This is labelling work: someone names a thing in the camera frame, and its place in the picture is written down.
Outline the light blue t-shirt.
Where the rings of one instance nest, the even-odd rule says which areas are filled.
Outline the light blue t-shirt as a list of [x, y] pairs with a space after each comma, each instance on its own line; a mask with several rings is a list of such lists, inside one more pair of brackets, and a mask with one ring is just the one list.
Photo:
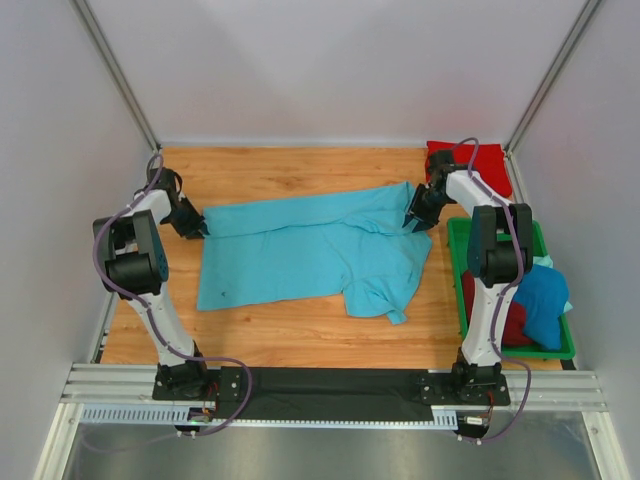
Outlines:
[[432, 248], [404, 222], [414, 193], [403, 182], [206, 208], [198, 310], [340, 294], [351, 317], [406, 322]]

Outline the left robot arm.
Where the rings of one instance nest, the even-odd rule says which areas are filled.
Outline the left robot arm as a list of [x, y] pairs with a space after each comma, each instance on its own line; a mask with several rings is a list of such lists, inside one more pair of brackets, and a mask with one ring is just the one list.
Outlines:
[[204, 239], [208, 228], [183, 193], [177, 172], [150, 167], [147, 180], [122, 212], [93, 222], [94, 267], [105, 288], [134, 309], [152, 338], [158, 355], [156, 395], [199, 401], [211, 391], [211, 378], [170, 299], [169, 264], [158, 227], [170, 225], [187, 240]]

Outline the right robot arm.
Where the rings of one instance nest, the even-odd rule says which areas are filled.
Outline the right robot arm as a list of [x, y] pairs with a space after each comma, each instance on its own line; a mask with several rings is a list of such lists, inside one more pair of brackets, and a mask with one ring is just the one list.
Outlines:
[[471, 217], [467, 268], [474, 299], [456, 361], [449, 372], [422, 376], [422, 399], [431, 405], [506, 406], [502, 338], [516, 288], [533, 265], [532, 210], [499, 195], [478, 173], [447, 167], [416, 189], [405, 221], [414, 220], [416, 232], [429, 230], [448, 203], [461, 205]]

